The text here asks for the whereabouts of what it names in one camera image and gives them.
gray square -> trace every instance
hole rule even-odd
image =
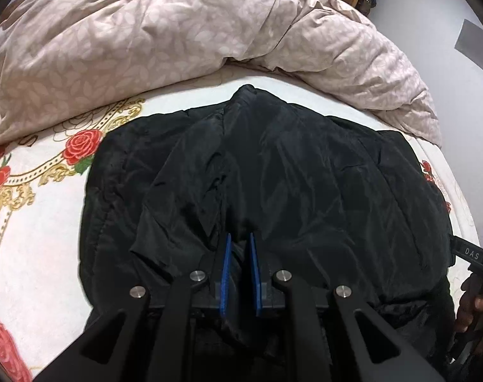
[[[466,20],[455,48],[483,70],[483,29]]]

black jacket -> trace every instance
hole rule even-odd
[[[222,339],[205,331],[204,346],[278,361],[273,330],[240,306],[246,234],[259,229],[286,269],[314,286],[348,284],[434,366],[444,361],[454,320],[450,220],[398,132],[246,85],[227,102],[108,133],[86,192],[80,278],[92,318],[141,280],[153,291],[194,270],[227,230],[237,303]]]

pink comforter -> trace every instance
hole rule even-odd
[[[441,143],[418,72],[340,0],[26,0],[0,25],[0,144],[227,59]]]

metal screw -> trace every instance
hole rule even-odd
[[[130,296],[133,298],[141,298],[146,294],[146,289],[143,286],[135,286],[130,289]]]
[[[201,282],[206,278],[206,273],[204,273],[202,270],[195,270],[194,272],[190,273],[190,279],[192,282]]]
[[[349,297],[352,294],[351,289],[347,286],[339,286],[335,289],[335,292],[337,293],[337,296],[344,298]]]
[[[276,278],[281,282],[288,282],[292,277],[293,275],[291,272],[288,272],[287,270],[279,270],[276,272]]]

white floral bed sheet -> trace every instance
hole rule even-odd
[[[78,278],[78,236],[88,168],[105,134],[137,117],[219,103],[243,84],[323,115],[392,129],[297,80],[237,66],[84,113],[0,146],[0,361],[27,382],[83,330],[90,305]],[[456,235],[478,244],[466,201],[439,148],[404,135],[424,177],[444,194]],[[467,263],[449,271],[458,306]]]

